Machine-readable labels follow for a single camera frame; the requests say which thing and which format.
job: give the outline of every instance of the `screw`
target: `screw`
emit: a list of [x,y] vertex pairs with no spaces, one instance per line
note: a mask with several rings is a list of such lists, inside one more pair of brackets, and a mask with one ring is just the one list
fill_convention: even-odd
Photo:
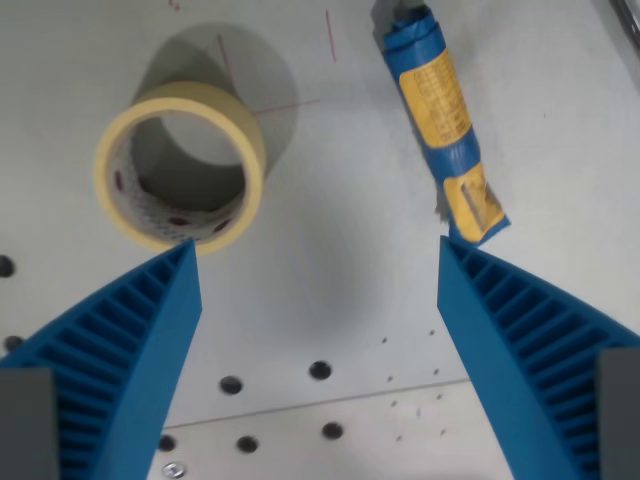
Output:
[[162,467],[162,474],[165,478],[182,478],[187,474],[187,466],[182,462],[167,463]]

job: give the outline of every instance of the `cardboard tape core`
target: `cardboard tape core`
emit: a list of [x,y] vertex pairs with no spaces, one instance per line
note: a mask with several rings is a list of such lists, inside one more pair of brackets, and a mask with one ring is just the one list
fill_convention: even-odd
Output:
[[[238,196],[215,211],[194,211],[145,191],[132,157],[143,147],[135,145],[135,129],[166,115],[196,116],[227,136],[244,173]],[[218,88],[176,82],[149,92],[112,122],[98,146],[95,187],[109,218],[136,241],[162,251],[192,238],[202,255],[229,245],[249,226],[260,204],[264,172],[264,141],[246,107]]]

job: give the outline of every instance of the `screw hole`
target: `screw hole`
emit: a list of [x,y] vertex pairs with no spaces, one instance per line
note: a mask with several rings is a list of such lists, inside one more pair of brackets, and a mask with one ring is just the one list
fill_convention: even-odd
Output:
[[220,390],[227,395],[236,395],[242,391],[242,380],[238,377],[234,377],[229,375],[228,377],[224,377],[218,383]]
[[327,362],[315,362],[309,367],[309,375],[316,380],[326,380],[331,376],[331,365]]
[[162,435],[158,442],[158,450],[161,452],[171,452],[176,448],[176,440],[171,435]]
[[242,453],[253,453],[258,449],[258,440],[247,435],[238,439],[236,447]]
[[0,255],[0,277],[9,278],[16,272],[16,266],[6,255]]
[[344,434],[342,425],[336,422],[329,422],[322,427],[322,435],[329,440],[337,440]]
[[10,337],[4,339],[4,349],[7,351],[7,353],[11,353],[23,343],[24,340],[22,337],[11,335]]

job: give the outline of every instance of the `tape roll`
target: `tape roll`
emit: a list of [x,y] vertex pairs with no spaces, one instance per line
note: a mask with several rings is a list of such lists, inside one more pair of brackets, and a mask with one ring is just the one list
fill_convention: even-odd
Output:
[[[240,195],[218,210],[201,212],[174,208],[144,190],[133,164],[134,131],[167,114],[196,116],[228,137],[242,160]],[[203,83],[169,83],[144,95],[107,128],[96,154],[95,189],[111,221],[137,242],[163,251],[193,238],[203,255],[232,243],[252,222],[262,198],[265,159],[258,122],[236,98]]]

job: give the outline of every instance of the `hole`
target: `hole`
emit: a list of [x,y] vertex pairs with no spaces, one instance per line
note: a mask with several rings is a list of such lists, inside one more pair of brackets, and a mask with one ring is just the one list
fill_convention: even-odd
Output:
[[158,442],[158,450],[161,452],[171,452],[176,448],[176,440],[171,435],[163,435]]
[[227,135],[195,115],[167,112],[144,120],[132,144],[138,177],[167,205],[211,212],[244,192],[241,154]]
[[220,390],[227,395],[236,395],[242,391],[242,380],[232,375],[224,377],[218,385]]
[[244,436],[236,442],[236,448],[242,453],[253,453],[258,449],[258,440],[254,437]]
[[20,345],[22,345],[23,342],[24,339],[22,337],[11,335],[4,339],[4,349],[7,351],[7,353],[11,353]]
[[342,425],[336,422],[329,422],[322,427],[322,435],[329,440],[337,440],[344,434]]
[[0,278],[9,278],[16,272],[16,266],[6,255],[0,255]]
[[309,367],[309,375],[316,380],[326,380],[331,376],[331,365],[323,361],[314,362]]

